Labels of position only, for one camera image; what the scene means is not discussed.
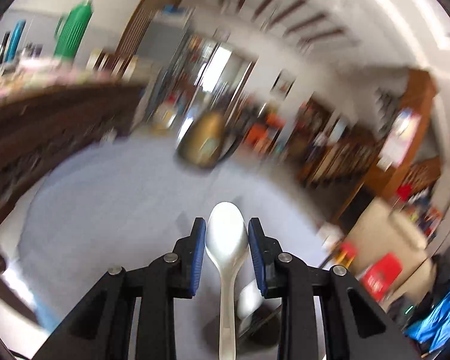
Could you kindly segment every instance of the green jug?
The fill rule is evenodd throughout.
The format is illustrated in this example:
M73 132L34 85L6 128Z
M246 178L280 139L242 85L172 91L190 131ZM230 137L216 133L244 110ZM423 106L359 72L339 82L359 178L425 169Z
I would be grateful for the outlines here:
M82 41L83 34L87 29L90 17L92 17L92 0L83 1L74 7L68 16L63 15L55 29L56 48L54 56L74 59L77 54L78 47ZM67 18L63 25L62 31L59 33L60 24L63 19Z

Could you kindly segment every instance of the spoon handle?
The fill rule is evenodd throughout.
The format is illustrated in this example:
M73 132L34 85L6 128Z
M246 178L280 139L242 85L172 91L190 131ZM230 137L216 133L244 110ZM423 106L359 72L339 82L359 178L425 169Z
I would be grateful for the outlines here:
M234 275L223 280L220 293L219 360L235 360L235 308L233 302Z

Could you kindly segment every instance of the ceiling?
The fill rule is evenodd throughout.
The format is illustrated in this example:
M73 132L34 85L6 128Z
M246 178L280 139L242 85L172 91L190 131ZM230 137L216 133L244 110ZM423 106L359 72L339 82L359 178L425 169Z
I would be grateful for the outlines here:
M442 159L450 163L450 18L436 0L189 1L253 23L340 74L373 66L431 71L440 90L433 126Z

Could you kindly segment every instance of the spoon bowl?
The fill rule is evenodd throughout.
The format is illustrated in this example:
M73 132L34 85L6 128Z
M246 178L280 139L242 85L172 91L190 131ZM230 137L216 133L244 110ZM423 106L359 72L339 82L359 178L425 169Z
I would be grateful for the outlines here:
M248 255L248 233L240 210L231 203L217 204L205 233L205 250L220 273L220 360L235 360L235 278Z

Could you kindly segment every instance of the picture frame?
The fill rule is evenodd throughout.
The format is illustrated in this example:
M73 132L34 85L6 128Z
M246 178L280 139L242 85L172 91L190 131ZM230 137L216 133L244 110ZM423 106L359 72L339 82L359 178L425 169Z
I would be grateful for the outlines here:
M275 80L274 85L272 86L270 92L285 99L290 92L296 77L286 70L282 70Z

